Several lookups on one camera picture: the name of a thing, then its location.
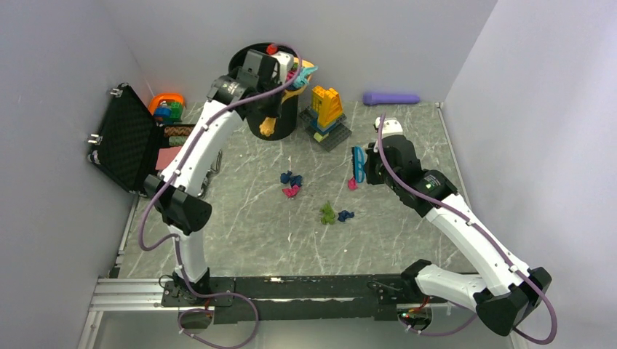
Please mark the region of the blue brush with black bristles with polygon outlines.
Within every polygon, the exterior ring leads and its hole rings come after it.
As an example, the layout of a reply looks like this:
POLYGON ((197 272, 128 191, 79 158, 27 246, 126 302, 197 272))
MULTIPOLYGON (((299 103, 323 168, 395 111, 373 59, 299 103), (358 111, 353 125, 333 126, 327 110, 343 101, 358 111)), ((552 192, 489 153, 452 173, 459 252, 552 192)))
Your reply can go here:
POLYGON ((357 183, 365 181, 365 151, 359 147, 351 148, 353 177, 357 183))

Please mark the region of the yellow slotted plastic scoop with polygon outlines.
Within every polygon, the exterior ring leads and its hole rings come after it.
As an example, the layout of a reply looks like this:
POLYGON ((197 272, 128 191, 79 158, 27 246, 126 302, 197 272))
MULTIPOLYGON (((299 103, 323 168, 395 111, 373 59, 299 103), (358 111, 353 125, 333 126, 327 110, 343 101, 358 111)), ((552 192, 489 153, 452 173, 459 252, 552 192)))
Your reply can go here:
MULTIPOLYGON (((287 74, 287 76, 286 76, 286 78, 287 78, 287 79, 286 79, 286 82, 291 81, 291 80, 292 80, 292 78, 293 78, 294 76, 297 76, 297 75, 298 75, 298 73, 299 73, 299 70, 300 70, 302 67, 311 67, 311 66, 314 66, 314 65, 315 65, 315 64, 313 64, 313 63, 311 63, 311 62, 309 62, 309 61, 306 61, 306 60, 303 60, 303 61, 302 61, 302 65, 300 65, 300 64, 299 64, 299 60, 298 60, 298 58, 295 58, 295 64, 294 64, 294 66, 293 66, 292 70, 291 70, 291 71, 287 74)), ((300 95, 301 95, 301 94, 302 94, 302 93, 303 93, 303 92, 307 89, 307 87, 309 86, 309 84, 308 84, 308 85, 305 85, 304 87, 302 87, 302 88, 300 88, 300 89, 295 89, 295 88, 292 86, 292 83, 291 83, 291 84, 290 84, 290 85, 286 88, 286 90, 285 90, 285 91, 283 91, 280 106, 281 106, 282 102, 284 102, 286 99, 288 99, 288 98, 290 98, 290 97, 293 97, 293 96, 296 96, 296 95, 300 97, 300 95)), ((274 130, 273 130, 273 126, 274 126, 274 122, 276 121, 276 119, 277 119, 277 118, 270 117, 270 116, 267 116, 267 117, 266 117, 266 120, 265 120, 265 121, 263 122, 263 124, 260 126, 260 131, 261 131, 261 134, 262 134, 262 135, 270 135, 270 134, 274 131, 274 130)))

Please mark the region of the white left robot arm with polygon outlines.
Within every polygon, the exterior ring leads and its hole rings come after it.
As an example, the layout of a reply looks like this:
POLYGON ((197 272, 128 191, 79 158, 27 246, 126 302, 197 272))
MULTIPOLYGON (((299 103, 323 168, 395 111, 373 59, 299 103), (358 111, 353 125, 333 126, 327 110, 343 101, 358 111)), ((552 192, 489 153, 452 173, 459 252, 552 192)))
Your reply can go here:
POLYGON ((295 53, 247 50, 239 67, 212 83, 179 153, 159 176, 149 175, 144 182, 150 201, 139 225, 139 246, 151 251, 172 240, 177 259, 173 278, 190 305, 202 304, 210 292, 201 230, 212 206, 198 197, 203 181, 227 139, 251 113, 280 110, 284 91, 301 68, 295 53))

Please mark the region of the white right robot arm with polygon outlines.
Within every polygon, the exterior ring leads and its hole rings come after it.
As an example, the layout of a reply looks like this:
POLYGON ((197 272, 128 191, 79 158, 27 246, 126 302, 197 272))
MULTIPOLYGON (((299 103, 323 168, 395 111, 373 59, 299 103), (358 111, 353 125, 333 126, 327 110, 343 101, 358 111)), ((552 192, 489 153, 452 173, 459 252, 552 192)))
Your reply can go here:
POLYGON ((424 169, 403 135, 365 148, 364 171, 370 185, 386 185, 407 207, 444 233, 477 275, 444 270, 418 260, 401 273, 402 295, 411 302, 436 296, 473 310, 493 333, 507 336, 533 312, 552 282, 542 267, 530 268, 477 220, 457 187, 440 171, 424 169))

